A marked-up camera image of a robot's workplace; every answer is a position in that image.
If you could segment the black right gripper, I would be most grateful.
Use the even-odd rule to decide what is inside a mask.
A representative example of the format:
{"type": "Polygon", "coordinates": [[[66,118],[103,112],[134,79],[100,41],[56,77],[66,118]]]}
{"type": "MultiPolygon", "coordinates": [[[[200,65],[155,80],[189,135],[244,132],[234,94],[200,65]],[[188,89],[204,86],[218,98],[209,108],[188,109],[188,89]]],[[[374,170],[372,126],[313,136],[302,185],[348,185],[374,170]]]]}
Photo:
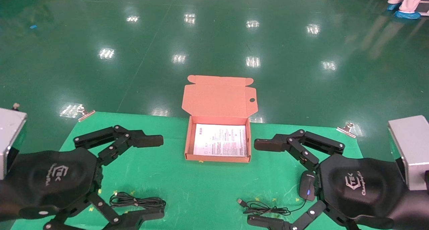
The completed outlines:
{"type": "Polygon", "coordinates": [[[327,205],[325,213],[341,226],[428,229],[427,191],[409,190],[394,162],[344,157],[343,143],[303,129],[256,139],[253,146],[258,151],[288,152],[307,170],[318,168],[319,199],[327,205]],[[307,148],[330,157],[320,163],[307,148]]]}

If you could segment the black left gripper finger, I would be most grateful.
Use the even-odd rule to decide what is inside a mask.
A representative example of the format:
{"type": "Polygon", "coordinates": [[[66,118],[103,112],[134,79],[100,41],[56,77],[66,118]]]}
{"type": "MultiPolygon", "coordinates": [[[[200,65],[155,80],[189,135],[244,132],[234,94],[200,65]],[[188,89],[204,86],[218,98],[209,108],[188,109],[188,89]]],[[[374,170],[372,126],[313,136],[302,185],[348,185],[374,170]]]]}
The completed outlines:
{"type": "Polygon", "coordinates": [[[131,211],[119,215],[106,203],[98,193],[87,193],[72,199],[69,205],[61,205],[60,198],[48,194],[43,197],[43,206],[51,207],[54,218],[44,225],[45,230],[78,230],[78,227],[66,225],[67,218],[71,217],[74,207],[81,208],[92,204],[108,221],[104,230],[138,230],[145,221],[161,219],[165,215],[163,208],[131,211]]]}

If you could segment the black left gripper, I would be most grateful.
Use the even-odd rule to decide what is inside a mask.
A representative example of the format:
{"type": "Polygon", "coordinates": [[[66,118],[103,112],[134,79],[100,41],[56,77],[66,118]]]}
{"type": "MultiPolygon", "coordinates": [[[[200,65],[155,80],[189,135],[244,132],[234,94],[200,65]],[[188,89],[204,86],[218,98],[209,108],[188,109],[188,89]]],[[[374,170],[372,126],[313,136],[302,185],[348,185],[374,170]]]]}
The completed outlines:
{"type": "Polygon", "coordinates": [[[1,221],[40,219],[66,212],[76,215],[101,185],[102,169],[131,147],[164,144],[162,135],[146,135],[115,125],[74,138],[77,149],[18,154],[1,180],[1,221]],[[105,145],[98,158],[87,151],[105,145]]]}

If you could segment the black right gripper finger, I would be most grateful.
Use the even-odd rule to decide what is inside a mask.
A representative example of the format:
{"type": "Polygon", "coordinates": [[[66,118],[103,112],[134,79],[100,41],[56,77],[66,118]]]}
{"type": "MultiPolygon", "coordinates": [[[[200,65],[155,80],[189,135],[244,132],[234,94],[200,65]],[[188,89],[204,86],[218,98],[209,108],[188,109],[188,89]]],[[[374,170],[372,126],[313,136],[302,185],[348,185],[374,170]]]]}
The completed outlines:
{"type": "Polygon", "coordinates": [[[280,218],[272,218],[265,215],[289,216],[297,210],[290,210],[288,207],[269,207],[260,201],[250,201],[247,203],[247,222],[249,225],[263,227],[268,230],[305,230],[322,213],[326,213],[333,221],[336,221],[348,230],[355,230],[356,223],[352,221],[352,216],[356,214],[355,210],[353,210],[355,205],[353,201],[318,200],[296,221],[290,223],[280,218]]]}

